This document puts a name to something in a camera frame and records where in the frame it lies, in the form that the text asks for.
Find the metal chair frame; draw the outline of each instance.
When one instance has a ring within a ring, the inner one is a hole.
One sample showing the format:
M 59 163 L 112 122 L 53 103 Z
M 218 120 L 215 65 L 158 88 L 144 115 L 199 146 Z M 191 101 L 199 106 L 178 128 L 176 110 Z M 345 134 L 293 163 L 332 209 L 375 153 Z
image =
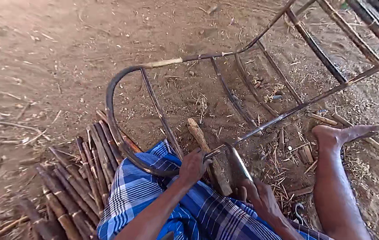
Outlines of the metal chair frame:
M 165 115 L 162 111 L 162 108 L 160 107 L 158 103 L 158 99 L 152 90 L 151 83 L 149 82 L 148 75 L 146 73 L 146 69 L 148 68 L 160 68 L 163 66 L 171 65 L 171 64 L 179 64 L 179 63 L 184 63 L 184 62 L 190 62 L 190 61 L 199 61 L 203 59 L 210 59 L 214 71 L 216 72 L 217 78 L 222 84 L 222 87 L 224 88 L 225 93 L 229 97 L 229 100 L 232 102 L 233 106 L 239 112 L 241 117 L 251 126 L 252 130 L 237 137 L 234 140 L 233 147 L 244 141 L 245 139 L 250 138 L 251 136 L 255 134 L 261 133 L 262 130 L 266 129 L 270 125 L 277 123 L 286 117 L 292 115 L 293 113 L 304 109 L 305 107 L 316 103 L 340 90 L 343 90 L 345 88 L 348 88 L 349 86 L 352 86 L 355 83 L 358 83 L 359 81 L 366 79 L 367 77 L 370 77 L 372 74 L 379 72 L 379 57 L 377 54 L 375 54 L 371 48 L 358 36 L 358 34 L 352 30 L 352 28 L 343 20 L 342 17 L 339 16 L 339 14 L 331 7 L 331 5 L 326 1 L 326 0 L 309 0 L 303 7 L 301 7 L 298 11 L 297 14 L 302 13 L 305 9 L 309 7 L 312 3 L 317 1 L 321 8 L 329 14 L 332 20 L 334 20 L 337 25 L 349 36 L 349 38 L 355 43 L 355 45 L 360 49 L 360 51 L 366 56 L 368 60 L 370 60 L 373 64 L 375 64 L 372 68 L 368 69 L 367 71 L 357 75 L 356 77 L 352 79 L 346 79 L 342 73 L 337 69 L 337 67 L 331 62 L 331 60 L 326 56 L 324 51 L 320 48 L 320 46 L 314 41 L 312 36 L 309 34 L 307 30 L 305 30 L 304 26 L 300 24 L 299 20 L 296 17 L 296 14 L 293 12 L 291 9 L 293 3 L 295 0 L 289 0 L 284 7 L 277 13 L 275 14 L 274 18 L 268 23 L 268 25 L 263 29 L 263 31 L 256 36 L 249 44 L 244 46 L 242 49 L 234 51 L 234 52 L 215 52 L 215 53 L 207 53 L 207 54 L 201 54 L 201 55 L 192 55 L 192 56 L 185 56 L 185 57 L 179 57 L 179 58 L 174 58 L 174 59 L 169 59 L 169 60 L 163 60 L 163 61 L 158 61 L 158 62 L 151 62 L 151 63 L 145 63 L 145 64 L 138 64 L 134 66 L 130 66 L 128 68 L 125 68 L 121 70 L 116 76 L 114 76 L 111 80 L 111 82 L 108 85 L 107 88 L 107 95 L 106 95 L 106 111 L 107 111 L 107 120 L 108 120 L 108 125 L 111 129 L 112 136 L 122 152 L 124 152 L 130 161 L 132 161 L 136 166 L 138 166 L 140 169 L 144 170 L 145 172 L 149 172 L 153 175 L 157 176 L 175 176 L 179 174 L 179 170 L 173 170 L 173 171 L 163 171 L 163 170 L 158 170 L 155 168 L 152 168 L 148 165 L 146 165 L 143 161 L 141 161 L 131 150 L 129 145 L 123 140 L 123 137 L 120 134 L 119 127 L 115 121 L 115 116 L 114 116 L 114 109 L 113 109 L 113 95 L 114 95 L 114 89 L 118 82 L 126 76 L 128 73 L 134 72 L 134 71 L 140 71 L 143 77 L 143 80 L 145 82 L 145 85 L 147 87 L 148 93 L 151 97 L 151 100 L 154 104 L 155 110 L 157 111 L 158 117 L 161 120 L 161 124 L 165 128 L 165 132 L 167 135 L 168 140 L 170 141 L 173 149 L 176 151 L 176 154 L 180 160 L 183 159 L 183 152 L 181 147 L 179 146 L 175 135 L 171 131 L 170 126 L 167 123 L 167 120 L 165 118 Z M 347 0 L 351 7 L 352 5 L 357 5 L 360 6 L 359 0 Z M 274 62 L 272 59 L 272 56 L 266 51 L 265 47 L 262 45 L 260 38 L 272 27 L 272 25 L 283 15 L 287 14 L 289 17 L 290 21 L 293 23 L 295 28 L 298 30 L 298 32 L 301 34 L 303 39 L 307 42 L 309 47 L 313 50 L 313 52 L 316 54 L 316 56 L 320 59 L 320 61 L 325 65 L 325 67 L 330 71 L 330 73 L 336 78 L 336 80 L 340 83 L 340 85 L 325 91 L 324 93 L 315 96 L 314 98 L 303 102 L 298 94 L 295 92 L 294 88 L 291 86 L 289 81 L 286 79 L 280 68 L 277 66 L 277 64 Z M 379 25 L 375 25 L 375 29 L 372 30 L 375 34 L 378 33 L 379 35 Z M 247 75 L 243 69 L 241 60 L 239 58 L 239 54 L 242 52 L 245 52 L 249 50 L 251 47 L 254 45 L 257 45 L 259 49 L 263 52 L 263 54 L 266 56 L 268 62 L 272 65 L 276 73 L 278 74 L 279 78 L 283 82 L 283 84 L 287 87 L 295 101 L 298 103 L 298 105 L 290 110 L 287 110 L 286 112 L 283 112 L 281 114 L 278 114 L 275 112 L 267 103 L 265 103 L 261 97 L 259 97 L 247 78 Z M 267 121 L 265 123 L 262 123 L 261 125 L 257 125 L 256 122 L 251 119 L 243 110 L 241 109 L 240 105 L 235 101 L 235 99 L 232 97 L 232 94 L 227 87 L 223 76 L 221 75 L 219 68 L 216 64 L 215 58 L 219 57 L 224 57 L 224 56 L 235 56 L 235 61 L 237 63 L 238 70 L 240 71 L 241 75 L 243 76 L 243 81 L 245 85 L 248 87 L 250 92 L 254 95 L 256 101 L 258 101 L 263 107 L 267 109 L 268 112 L 270 112 L 274 118 L 270 121 Z M 209 152 L 206 156 L 205 159 L 212 158 L 213 156 L 216 156 L 220 154 L 223 150 L 227 149 L 227 146 L 222 144 L 219 147 L 213 149 L 211 152 Z

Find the leg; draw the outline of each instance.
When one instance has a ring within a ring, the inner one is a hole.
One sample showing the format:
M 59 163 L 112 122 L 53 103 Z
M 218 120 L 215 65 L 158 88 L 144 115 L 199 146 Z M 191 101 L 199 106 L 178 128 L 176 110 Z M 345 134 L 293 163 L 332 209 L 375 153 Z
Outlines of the leg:
M 345 129 L 320 125 L 312 129 L 319 144 L 314 186 L 315 208 L 323 229 L 334 239 L 370 239 L 345 175 L 340 149 L 345 142 L 378 130 L 379 126 L 367 125 Z

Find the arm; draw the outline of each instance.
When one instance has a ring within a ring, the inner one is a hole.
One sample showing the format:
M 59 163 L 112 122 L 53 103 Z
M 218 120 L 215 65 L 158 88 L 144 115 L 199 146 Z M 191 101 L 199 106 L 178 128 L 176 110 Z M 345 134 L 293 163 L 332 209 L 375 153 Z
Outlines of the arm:
M 247 197 L 252 202 L 258 216 L 266 221 L 278 236 L 283 240 L 304 239 L 281 213 L 269 185 L 255 178 L 254 182 L 245 180 L 243 186 L 247 189 Z
M 179 169 L 179 177 L 175 182 L 148 207 L 133 218 L 133 220 L 118 233 L 115 240 L 155 239 L 178 202 L 185 196 L 189 189 L 202 178 L 207 165 L 210 163 L 210 161 L 203 163 L 205 154 L 206 152 L 197 148 L 186 155 Z

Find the wooden block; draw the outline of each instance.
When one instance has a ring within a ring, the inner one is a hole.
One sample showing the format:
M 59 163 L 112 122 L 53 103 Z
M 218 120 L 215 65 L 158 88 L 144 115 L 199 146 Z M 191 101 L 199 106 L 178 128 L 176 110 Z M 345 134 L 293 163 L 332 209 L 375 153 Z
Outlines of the wooden block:
M 292 195 L 294 194 L 293 197 L 297 197 L 297 196 L 302 196 L 305 194 L 310 194 L 310 193 L 312 193 L 313 190 L 314 190 L 314 187 L 307 187 L 307 188 L 302 188 L 299 190 L 291 191 L 288 193 L 288 195 L 289 195 L 289 197 L 292 197 Z
M 309 149 L 308 145 L 303 146 L 303 150 L 305 151 L 306 157 L 308 158 L 309 163 L 314 162 L 314 158 L 312 157 L 311 150 Z
M 306 153 L 303 149 L 301 150 L 298 150 L 298 153 L 299 153 L 299 156 L 300 156 L 300 160 L 302 161 L 303 164 L 306 164 L 308 163 L 308 157 L 306 156 Z

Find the plaid cloth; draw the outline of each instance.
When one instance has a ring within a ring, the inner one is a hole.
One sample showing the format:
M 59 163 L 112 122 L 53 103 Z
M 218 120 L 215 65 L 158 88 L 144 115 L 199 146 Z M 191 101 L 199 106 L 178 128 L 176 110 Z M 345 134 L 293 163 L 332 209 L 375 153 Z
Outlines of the plaid cloth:
M 174 170 L 181 165 L 167 140 L 136 156 L 158 169 Z M 130 160 L 123 160 L 115 174 L 111 194 L 97 228 L 99 239 L 114 239 L 175 179 L 153 176 L 140 170 Z M 281 239 L 246 203 L 221 196 L 200 181 L 173 210 L 157 239 L 168 232 L 173 232 L 177 240 Z M 303 232 L 300 234 L 307 240 L 314 239 Z

